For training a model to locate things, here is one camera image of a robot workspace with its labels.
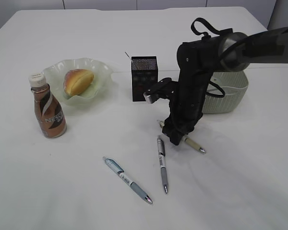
beige pen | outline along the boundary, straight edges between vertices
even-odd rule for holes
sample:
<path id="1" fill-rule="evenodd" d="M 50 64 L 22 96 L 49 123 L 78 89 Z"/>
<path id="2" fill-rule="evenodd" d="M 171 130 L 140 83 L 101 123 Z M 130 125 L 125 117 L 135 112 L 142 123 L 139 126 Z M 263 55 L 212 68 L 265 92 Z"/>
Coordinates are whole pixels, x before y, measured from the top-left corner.
<path id="1" fill-rule="evenodd" d="M 159 123 L 160 127 L 163 128 L 164 121 L 157 120 L 157 122 Z M 187 145 L 189 145 L 193 149 L 195 149 L 196 151 L 199 151 L 202 154 L 206 153 L 206 150 L 204 150 L 199 144 L 197 144 L 194 140 L 189 138 L 187 135 L 184 135 L 181 140 L 184 141 Z"/>

black pen holder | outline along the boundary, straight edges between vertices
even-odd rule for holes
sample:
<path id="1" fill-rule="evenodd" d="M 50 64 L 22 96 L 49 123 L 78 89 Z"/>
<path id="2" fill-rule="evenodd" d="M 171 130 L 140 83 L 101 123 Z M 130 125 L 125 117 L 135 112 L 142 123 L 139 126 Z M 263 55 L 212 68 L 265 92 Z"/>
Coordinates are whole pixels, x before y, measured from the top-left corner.
<path id="1" fill-rule="evenodd" d="M 158 82 L 157 57 L 132 57 L 132 101 L 145 101 L 143 93 Z"/>

mesh pen holder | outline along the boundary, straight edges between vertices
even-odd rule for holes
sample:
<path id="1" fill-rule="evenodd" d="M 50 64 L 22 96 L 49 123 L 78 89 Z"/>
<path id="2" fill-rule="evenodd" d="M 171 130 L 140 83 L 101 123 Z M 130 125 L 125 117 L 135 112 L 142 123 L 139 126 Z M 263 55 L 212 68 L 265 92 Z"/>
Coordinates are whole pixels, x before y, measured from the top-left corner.
<path id="1" fill-rule="evenodd" d="M 211 81 L 218 84 L 224 91 L 225 97 L 215 98 L 206 96 L 203 113 L 204 114 L 221 114 L 233 111 L 242 100 L 249 81 L 243 71 L 241 72 L 221 72 L 214 73 Z M 218 90 L 209 85 L 208 92 L 217 93 Z"/>
<path id="2" fill-rule="evenodd" d="M 132 57 L 132 100 L 143 102 L 143 93 L 158 82 L 157 57 Z"/>

silver pen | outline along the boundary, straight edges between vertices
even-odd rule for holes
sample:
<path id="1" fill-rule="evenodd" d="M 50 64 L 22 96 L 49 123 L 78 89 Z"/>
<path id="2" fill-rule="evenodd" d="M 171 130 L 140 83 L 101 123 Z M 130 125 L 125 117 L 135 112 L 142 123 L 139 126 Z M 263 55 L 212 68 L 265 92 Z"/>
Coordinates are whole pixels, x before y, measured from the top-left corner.
<path id="1" fill-rule="evenodd" d="M 164 148 L 164 142 L 160 138 L 160 136 L 158 136 L 157 138 L 157 145 L 158 145 L 162 186 L 163 186 L 164 192 L 168 194 L 168 174 L 167 174 L 167 167 L 165 165 L 165 148 Z"/>
<path id="2" fill-rule="evenodd" d="M 159 126 L 163 128 L 164 121 L 157 120 L 159 123 Z M 185 142 L 187 145 L 189 145 L 191 148 L 195 149 L 196 151 L 199 151 L 202 154 L 206 153 L 206 150 L 204 150 L 199 144 L 197 144 L 194 140 L 188 137 L 188 135 L 184 135 L 181 139 L 183 142 Z"/>
<path id="3" fill-rule="evenodd" d="M 112 169 L 129 187 L 137 194 L 140 198 L 149 204 L 152 204 L 152 199 L 147 195 L 146 192 L 141 189 L 136 182 L 132 181 L 125 173 L 125 171 L 112 159 L 103 157 L 102 158 L 107 166 Z"/>

bottle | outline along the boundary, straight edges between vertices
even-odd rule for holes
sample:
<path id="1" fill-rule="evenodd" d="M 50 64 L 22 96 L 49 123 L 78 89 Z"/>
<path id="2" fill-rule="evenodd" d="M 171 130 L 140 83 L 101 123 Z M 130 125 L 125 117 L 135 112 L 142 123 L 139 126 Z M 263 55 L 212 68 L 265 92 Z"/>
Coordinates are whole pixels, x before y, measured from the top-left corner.
<path id="1" fill-rule="evenodd" d="M 29 76 L 31 92 L 34 95 L 35 115 L 43 134 L 56 138 L 66 131 L 66 121 L 58 100 L 52 95 L 46 78 L 41 73 Z"/>

